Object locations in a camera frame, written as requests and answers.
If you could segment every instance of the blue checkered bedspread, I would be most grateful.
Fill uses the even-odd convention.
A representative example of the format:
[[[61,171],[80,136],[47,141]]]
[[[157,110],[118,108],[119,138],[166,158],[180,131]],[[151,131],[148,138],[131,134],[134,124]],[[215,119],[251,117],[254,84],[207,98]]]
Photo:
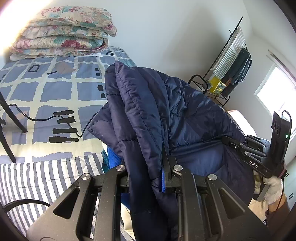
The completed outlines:
[[[0,70],[0,91],[8,104],[17,104],[31,118],[48,118],[55,112],[71,110],[72,114],[63,117],[70,117],[71,126],[81,134],[93,114],[107,102],[104,84],[107,67],[115,60],[135,66],[118,47],[109,47],[101,54],[101,57],[71,56],[9,62]],[[4,110],[0,110],[0,116],[7,123],[3,133],[17,163],[57,160],[102,151],[101,141],[88,131],[78,139],[75,133],[54,134],[54,129],[67,129],[68,125],[58,123],[59,118],[33,122],[15,107],[11,109],[28,129],[28,133],[22,133]],[[2,146],[0,163],[11,163]]]

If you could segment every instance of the ceiling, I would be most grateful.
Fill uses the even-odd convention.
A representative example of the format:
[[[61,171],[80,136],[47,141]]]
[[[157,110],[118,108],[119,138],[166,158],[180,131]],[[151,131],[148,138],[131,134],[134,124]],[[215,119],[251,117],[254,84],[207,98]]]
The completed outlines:
[[[296,32],[273,0],[243,0],[253,33],[296,67]]]

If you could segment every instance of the white glove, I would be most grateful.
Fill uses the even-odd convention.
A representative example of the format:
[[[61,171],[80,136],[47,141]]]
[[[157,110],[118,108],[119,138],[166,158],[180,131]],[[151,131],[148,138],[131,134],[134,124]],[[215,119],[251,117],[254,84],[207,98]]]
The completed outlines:
[[[267,205],[275,203],[280,197],[283,191],[283,183],[280,178],[272,176],[271,178],[263,178],[265,184],[270,185],[265,194],[265,200]]]

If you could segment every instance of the yellow box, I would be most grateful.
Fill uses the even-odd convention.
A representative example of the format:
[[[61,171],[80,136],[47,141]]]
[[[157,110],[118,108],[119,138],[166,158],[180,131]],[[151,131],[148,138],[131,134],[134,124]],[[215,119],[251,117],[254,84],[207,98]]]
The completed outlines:
[[[221,80],[219,78],[217,78],[216,76],[214,76],[210,80],[210,83],[211,83],[212,87],[209,89],[209,92],[213,93],[214,95],[220,95],[221,92],[226,87],[226,85],[223,82],[221,82]]]

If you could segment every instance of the black cable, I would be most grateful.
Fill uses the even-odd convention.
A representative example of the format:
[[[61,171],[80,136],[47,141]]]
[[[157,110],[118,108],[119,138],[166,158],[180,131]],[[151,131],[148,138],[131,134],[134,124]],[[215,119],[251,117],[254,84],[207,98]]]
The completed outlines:
[[[283,110],[283,112],[281,114],[283,115],[284,112],[286,112],[288,114],[288,116],[290,117],[290,122],[292,122],[292,117],[291,117],[290,113],[287,112],[286,110]]]
[[[284,182],[284,178],[282,178],[282,181],[283,181],[283,190],[282,190],[282,192],[281,192],[281,198],[279,199],[279,204],[278,204],[278,206],[276,207],[276,210],[274,211],[274,214],[273,214],[273,216],[271,217],[271,219],[274,217],[274,215],[276,214],[276,211],[278,210],[278,208],[279,208],[279,205],[281,204],[281,199],[282,199],[282,197],[283,197],[283,195],[284,195],[284,188],[285,188],[285,182]]]
[[[9,104],[8,106],[15,106],[16,109],[17,109],[17,110],[18,110],[23,116],[25,116],[26,118],[28,118],[28,119],[31,120],[31,121],[48,121],[48,120],[50,120],[50,119],[52,119],[52,118],[55,118],[55,117],[60,117],[60,118],[62,118],[62,119],[65,119],[64,117],[62,117],[62,116],[60,116],[60,115],[53,115],[53,116],[48,117],[48,118],[46,118],[46,119],[33,119],[33,118],[31,118],[30,116],[26,115],[24,112],[22,112],[22,111],[20,110],[20,108],[19,108],[16,104]],[[86,126],[84,127],[84,129],[83,129],[83,131],[82,131],[82,133],[81,133],[81,136],[78,135],[78,133],[75,133],[76,136],[78,136],[78,137],[80,137],[80,138],[83,136],[83,134],[84,134],[86,128],[88,127],[88,125],[89,125],[89,123],[92,121],[92,119],[96,116],[96,114],[98,114],[98,112],[95,113],[95,114],[90,118],[90,120],[88,121],[88,123],[87,123]],[[69,123],[66,122],[66,124],[67,124],[70,128],[73,128]]]
[[[21,200],[16,200],[13,202],[10,202],[6,205],[3,206],[3,209],[6,213],[8,213],[11,209],[19,206],[19,205],[24,205],[24,204],[29,204],[29,203],[37,203],[37,204],[42,204],[45,205],[47,207],[49,207],[50,205],[47,202],[43,202],[40,200],[34,200],[34,199],[21,199]]]

